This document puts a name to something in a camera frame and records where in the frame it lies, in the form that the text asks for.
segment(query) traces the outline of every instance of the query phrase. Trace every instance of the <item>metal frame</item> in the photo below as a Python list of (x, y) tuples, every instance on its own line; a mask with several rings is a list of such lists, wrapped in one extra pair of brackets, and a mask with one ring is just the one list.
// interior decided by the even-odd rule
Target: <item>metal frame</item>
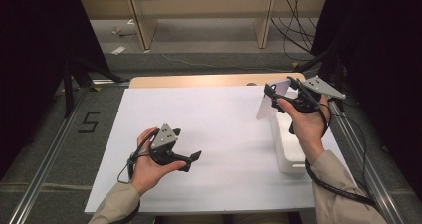
[[(331, 103), (330, 107), (333, 114), (345, 116), (345, 114), (339, 110), (338, 106), (335, 103)], [(347, 139), (349, 146), (351, 147), (354, 156), (359, 161), (359, 165), (362, 168), (364, 154), (363, 144), (359, 141), (356, 133), (354, 132), (347, 118), (339, 118), (338, 123), (342, 132), (344, 133), (344, 136)], [(387, 188), (382, 183), (382, 180), (379, 175), (376, 173), (372, 162), (367, 157), (365, 164), (365, 175), (367, 179), (367, 184), (369, 185), (370, 190), (373, 192), (373, 196), (376, 198), (375, 201), (377, 202), (379, 211), (381, 212), (381, 214), (383, 214), (383, 217), (385, 218), (387, 223), (405, 223), (402, 214), (399, 212), (394, 200), (391, 198), (390, 194), (387, 191)]]
[(29, 184), (25, 194), (23, 195), (21, 201), (17, 205), (9, 223), (24, 223), (40, 193), (42, 185), (46, 180), (55, 160), (63, 146), (63, 143), (66, 140), (66, 137), (69, 133), (69, 129), (72, 126), (74, 119), (78, 113), (79, 106), (81, 105), (84, 98), (87, 96), (90, 88), (80, 88), (78, 95), (75, 99), (75, 108), (69, 114), (67, 118), (62, 122), (58, 133), (56, 134), (55, 139), (53, 140), (47, 154), (45, 155), (43, 162), (38, 168), (34, 178)]

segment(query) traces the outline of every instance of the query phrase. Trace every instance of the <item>beige sleeve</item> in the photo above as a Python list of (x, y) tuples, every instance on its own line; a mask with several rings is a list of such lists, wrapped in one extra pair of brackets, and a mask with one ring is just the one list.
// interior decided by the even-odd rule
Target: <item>beige sleeve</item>
[[(356, 187), (344, 165), (330, 150), (316, 159), (311, 166), (311, 171), (331, 186), (364, 195)], [(373, 207), (336, 195), (314, 182), (313, 193), (317, 223), (386, 223)]]
[(139, 194), (131, 184), (117, 183), (100, 204), (90, 224), (111, 223), (128, 216), (137, 206)]

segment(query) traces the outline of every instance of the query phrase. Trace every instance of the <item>white paper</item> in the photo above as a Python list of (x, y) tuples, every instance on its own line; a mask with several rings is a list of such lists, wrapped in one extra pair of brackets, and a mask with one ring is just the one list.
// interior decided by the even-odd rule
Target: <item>white paper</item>
[[(262, 86), (126, 90), (85, 211), (95, 212), (114, 186), (140, 133), (164, 123), (181, 128), (175, 153), (202, 155), (189, 172), (172, 172), (143, 195), (139, 212), (314, 207), (309, 177), (279, 170), (270, 122), (255, 119), (262, 95)], [(344, 162), (330, 130), (323, 141)]]
[(126, 50), (126, 47), (119, 46), (114, 51), (112, 51), (112, 53), (115, 54), (115, 55), (118, 55), (118, 54), (122, 53), (124, 50)]

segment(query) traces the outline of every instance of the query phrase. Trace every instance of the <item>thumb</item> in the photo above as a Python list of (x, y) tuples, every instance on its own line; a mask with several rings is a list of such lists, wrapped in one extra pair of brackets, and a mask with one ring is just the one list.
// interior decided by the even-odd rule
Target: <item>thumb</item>
[(285, 111), (292, 119), (295, 115), (297, 115), (299, 112), (296, 111), (296, 109), (285, 99), (277, 99), (277, 104), (279, 107)]
[(165, 175), (172, 171), (178, 170), (184, 166), (186, 166), (186, 162), (184, 161), (173, 161), (165, 166), (162, 166), (162, 171), (163, 171), (163, 174)]

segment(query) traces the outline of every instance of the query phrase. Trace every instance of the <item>black wire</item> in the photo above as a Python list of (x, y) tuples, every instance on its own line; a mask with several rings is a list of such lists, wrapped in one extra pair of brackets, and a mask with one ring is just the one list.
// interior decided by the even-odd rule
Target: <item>black wire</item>
[(311, 20), (311, 18), (308, 18), (308, 20), (310, 21), (311, 25), (313, 25), (313, 27), (316, 29), (316, 28), (317, 28), (317, 26), (316, 26), (316, 25), (314, 25), (314, 23), (313, 23), (313, 21)]
[(276, 29), (283, 35), (284, 38), (287, 38), (289, 41), (291, 41), (293, 44), (295, 44), (296, 46), (298, 46), (299, 48), (301, 48), (302, 50), (306, 51), (307, 53), (310, 52), (310, 50), (304, 48), (303, 46), (299, 45), (297, 42), (295, 42), (292, 38), (288, 37), (286, 33), (282, 32), (282, 30), (280, 30), (280, 28), (276, 25), (276, 23), (274, 23), (274, 20), (271, 19), (271, 22), (273, 23), (273, 25), (276, 27)]
[(133, 36), (136, 35), (137, 33), (130, 33), (130, 34), (119, 34), (120, 37), (128, 37), (128, 36)]
[[(346, 116), (342, 116), (342, 115), (337, 115), (337, 114), (332, 114), (332, 112), (331, 112), (331, 108), (328, 106), (328, 105), (326, 105), (326, 104), (321, 104), (322, 106), (324, 106), (324, 107), (327, 107), (328, 108), (328, 111), (329, 111), (329, 114), (330, 114), (330, 116), (336, 116), (336, 117), (342, 117), (342, 118), (346, 118), (347, 120), (351, 120), (352, 122), (354, 122), (356, 125), (357, 125), (357, 123), (354, 121), (354, 120), (352, 120), (352, 119), (350, 119), (350, 118), (347, 118)], [(326, 123), (326, 118), (325, 118), (325, 116), (324, 116), (324, 114), (323, 114), (323, 112), (321, 111), (321, 109), (319, 109), (318, 110), (319, 111), (319, 113), (320, 113), (320, 115), (322, 116), (322, 119), (324, 120), (324, 122)], [(363, 131), (362, 131), (362, 129), (359, 127), (359, 125), (357, 125), (357, 128), (359, 129), (359, 131), (362, 133), (362, 135), (363, 135)], [(317, 183), (319, 186), (321, 186), (322, 188), (324, 188), (324, 189), (326, 189), (326, 190), (328, 190), (328, 191), (331, 191), (331, 192), (333, 192), (333, 193), (336, 193), (336, 194), (338, 194), (338, 195), (340, 195), (340, 196), (343, 196), (343, 197), (346, 197), (346, 198), (349, 198), (349, 199), (351, 199), (351, 200), (354, 200), (354, 201), (358, 201), (358, 202), (361, 202), (361, 203), (364, 203), (364, 204), (368, 204), (368, 205), (371, 205), (371, 206), (373, 206), (375, 209), (376, 209), (376, 205), (375, 205), (375, 202), (373, 202), (373, 200), (372, 200), (372, 197), (371, 197), (371, 195), (370, 195), (370, 192), (369, 192), (369, 190), (368, 190), (368, 188), (367, 188), (367, 186), (366, 186), (366, 176), (365, 176), (365, 166), (366, 166), (366, 140), (365, 140), (365, 137), (364, 137), (364, 135), (363, 135), (363, 144), (364, 144), (364, 152), (363, 152), (363, 167), (362, 167), (362, 178), (363, 178), (363, 183), (361, 183), (361, 182), (359, 182), (357, 179), (355, 179), (354, 178), (354, 180), (358, 183), (358, 184), (360, 184), (360, 186), (362, 186), (362, 188), (364, 189), (364, 191), (366, 192), (366, 195), (369, 197), (369, 198), (366, 198), (366, 197), (364, 197), (364, 196), (360, 196), (360, 195), (357, 195), (357, 194), (354, 194), (354, 193), (350, 193), (350, 192), (346, 192), (346, 191), (343, 191), (343, 190), (341, 190), (341, 189), (338, 189), (338, 188), (335, 188), (335, 187), (333, 187), (333, 186), (331, 186), (331, 185), (329, 185), (329, 184), (327, 184), (327, 183), (325, 183), (325, 182), (323, 182), (322, 180), (320, 180), (320, 179), (318, 179), (312, 172), (311, 172), (311, 169), (310, 169), (310, 165), (308, 164), (308, 161), (307, 160), (305, 160), (305, 167), (306, 167), (306, 170), (307, 170), (307, 173), (308, 173), (308, 175), (310, 176), (310, 178), (315, 182), (315, 183)]]
[(362, 134), (362, 139), (363, 139), (363, 141), (362, 141), (363, 142), (363, 163), (362, 163), (362, 180), (363, 180), (363, 185), (362, 184), (361, 185), (363, 186), (363, 188), (366, 191), (366, 193), (368, 195), (370, 195), (369, 189), (367, 188), (366, 174), (365, 174), (365, 172), (366, 172), (366, 152), (367, 152), (367, 145), (366, 145), (366, 138), (365, 138), (365, 136), (363, 134), (363, 130), (360, 128), (360, 126), (357, 124), (356, 121), (354, 121), (353, 119), (351, 119), (349, 117), (346, 117), (346, 116), (343, 116), (343, 115), (338, 115), (338, 114), (332, 114), (332, 116), (345, 118), (348, 121), (353, 122), (355, 124), (355, 126), (359, 129), (359, 132)]
[(304, 41), (305, 46), (309, 49), (308, 44), (307, 44), (307, 42), (305, 41), (305, 39), (304, 39), (304, 36), (303, 36), (303, 35), (305, 35), (305, 37), (307, 38), (307, 40), (308, 40), (308, 42), (309, 42), (310, 44), (312, 44), (312, 43), (311, 43), (310, 39), (308, 38), (308, 36), (306, 35), (306, 32), (305, 32), (304, 28), (302, 27), (301, 23), (299, 22), (299, 18), (298, 18), (298, 0), (295, 0), (295, 9), (293, 9), (293, 8), (292, 8), (292, 5), (290, 4), (289, 0), (286, 0), (286, 2), (288, 3), (289, 8), (290, 8), (290, 10), (291, 10), (291, 12), (292, 12), (292, 19), (291, 19), (291, 22), (289, 23), (289, 28), (290, 28), (290, 25), (292, 24), (292, 20), (293, 20), (293, 18), (295, 18), (295, 20), (297, 21), (298, 26), (299, 26), (299, 31), (300, 31), (300, 30), (302, 30), (302, 32), (301, 32), (301, 37), (302, 37), (302, 40)]
[[(286, 26), (286, 24), (283, 23), (282, 19), (279, 18), (279, 22), (280, 22), (280, 24), (283, 25), (283, 27), (288, 28), (288, 26)], [(292, 28), (290, 28), (290, 31), (291, 32), (294, 32), (294, 33), (298, 33), (298, 34), (299, 33), (306, 34), (309, 37), (313, 37), (314, 36), (314, 35), (311, 35), (311, 34), (308, 34), (308, 33), (303, 33), (303, 32), (297, 31), (297, 30), (293, 30)]]
[(129, 184), (129, 182), (125, 182), (125, 181), (121, 181), (120, 180), (120, 176), (121, 174), (124, 172), (124, 170), (127, 168), (127, 172), (128, 172), (128, 176), (129, 176), (129, 180), (131, 180), (132, 176), (133, 176), (133, 166), (134, 163), (136, 162), (136, 160), (139, 158), (139, 152), (142, 149), (143, 145), (150, 140), (153, 136), (157, 135), (159, 132), (159, 129), (151, 132), (146, 138), (143, 139), (143, 141), (137, 146), (136, 151), (130, 156), (130, 158), (127, 160), (126, 165), (124, 166), (123, 170), (118, 174), (117, 177), (117, 181), (120, 183), (124, 183), (124, 184)]

